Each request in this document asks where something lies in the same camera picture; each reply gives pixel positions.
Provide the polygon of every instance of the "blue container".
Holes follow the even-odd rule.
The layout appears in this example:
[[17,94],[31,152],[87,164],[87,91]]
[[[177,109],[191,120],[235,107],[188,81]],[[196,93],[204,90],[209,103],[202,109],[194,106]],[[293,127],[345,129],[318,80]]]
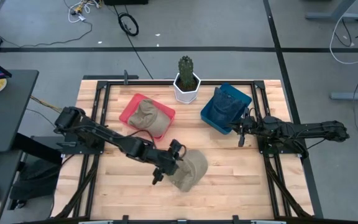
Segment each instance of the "blue container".
[[[243,94],[240,90],[234,88],[232,85],[228,83],[223,83],[221,87],[219,87],[222,91],[225,91],[227,94],[231,95],[233,98],[241,100],[243,103],[245,103],[245,106],[241,108],[241,110],[236,114],[233,121],[240,119],[241,115],[244,113],[244,110],[246,107],[249,106],[252,99],[251,97]],[[232,128],[228,127],[220,127],[219,125],[213,123],[209,118],[209,109],[212,107],[212,99],[209,100],[209,102],[205,105],[203,110],[201,110],[201,119],[211,125],[214,129],[218,130],[222,134],[229,134],[232,130]]]

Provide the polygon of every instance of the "white cable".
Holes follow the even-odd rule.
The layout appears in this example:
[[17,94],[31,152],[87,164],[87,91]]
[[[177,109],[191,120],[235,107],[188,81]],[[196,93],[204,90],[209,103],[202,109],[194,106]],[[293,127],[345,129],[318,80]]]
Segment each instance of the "white cable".
[[355,63],[358,63],[358,61],[356,62],[343,62],[341,60],[339,60],[338,58],[335,57],[334,52],[332,50],[332,45],[333,45],[333,40],[334,40],[334,35],[336,32],[336,28],[338,27],[339,22],[341,21],[341,19],[343,18],[343,16],[345,15],[345,13],[339,18],[339,20],[336,22],[335,28],[334,28],[334,32],[333,32],[333,36],[331,37],[331,41],[329,43],[329,51],[331,52],[331,54],[333,55],[333,57],[335,58],[335,60],[339,63],[342,63],[344,65],[353,65]]
[[[76,23],[76,22],[80,22],[80,21],[81,21],[81,19],[77,19],[76,21],[72,21],[72,20],[70,19],[70,17],[71,17],[71,10],[74,8],[74,6],[77,6],[77,5],[79,5],[79,4],[82,4],[83,1],[84,1],[84,0],[81,0],[79,3],[72,5],[72,6],[68,9],[68,21],[69,21],[69,22],[71,22],[71,23]],[[84,4],[85,12],[89,14],[89,13],[91,12],[91,8],[90,8],[89,6],[94,6],[94,5],[95,5],[95,4],[90,3],[90,2],[85,3],[85,4]]]

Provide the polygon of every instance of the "cactus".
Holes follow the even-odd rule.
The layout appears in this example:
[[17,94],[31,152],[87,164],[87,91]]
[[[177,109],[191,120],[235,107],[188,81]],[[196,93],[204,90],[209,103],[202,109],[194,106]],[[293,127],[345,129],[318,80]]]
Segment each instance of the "cactus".
[[193,76],[193,61],[189,56],[183,56],[179,60],[179,87],[182,91],[196,90],[197,82]]

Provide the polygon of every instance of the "gray floor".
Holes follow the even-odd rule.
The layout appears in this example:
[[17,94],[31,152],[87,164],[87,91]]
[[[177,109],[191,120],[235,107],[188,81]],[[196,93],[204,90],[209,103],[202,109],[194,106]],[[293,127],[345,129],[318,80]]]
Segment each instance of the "gray floor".
[[[76,1],[67,0],[69,4]],[[339,1],[270,0],[282,47],[328,47],[332,22],[307,21],[307,11],[331,11]],[[146,6],[128,6],[137,19],[137,47],[240,46],[273,47],[262,1],[150,0]],[[351,8],[358,12],[358,1]],[[116,17],[105,7],[85,14],[93,31],[83,39],[49,47],[129,47]],[[358,23],[348,23],[354,47],[358,47]],[[0,12],[0,35],[18,45],[54,42],[78,37],[89,27],[67,21],[61,0],[9,0]],[[347,35],[339,26],[343,41]],[[342,47],[337,41],[334,47]],[[282,79],[275,53],[268,52],[140,52],[154,78],[174,77],[177,61],[189,55],[200,78]],[[338,54],[341,60],[358,60],[358,53]],[[352,103],[332,101],[331,91],[353,91],[358,64],[342,65],[331,54],[285,53],[301,121],[314,123],[336,119],[349,129],[351,138],[341,144],[324,142],[311,149],[310,157],[325,218],[358,220],[358,132]],[[59,107],[74,105],[83,75],[118,75],[126,69],[149,78],[134,52],[1,53],[6,69],[36,69],[40,76],[34,96]],[[57,114],[31,102],[49,119]],[[356,104],[358,122],[358,103]],[[26,113],[20,132],[51,136],[52,126],[37,114]],[[7,212],[2,223],[44,219],[51,198],[32,201],[33,208]]]

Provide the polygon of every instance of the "potted cactus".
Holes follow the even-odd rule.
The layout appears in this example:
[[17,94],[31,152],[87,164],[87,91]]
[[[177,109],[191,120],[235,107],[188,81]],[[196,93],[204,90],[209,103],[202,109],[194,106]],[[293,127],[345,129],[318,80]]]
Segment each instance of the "potted cactus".
[[193,72],[193,61],[189,56],[179,60],[179,73],[173,82],[175,96],[181,103],[189,104],[196,99],[201,80]]

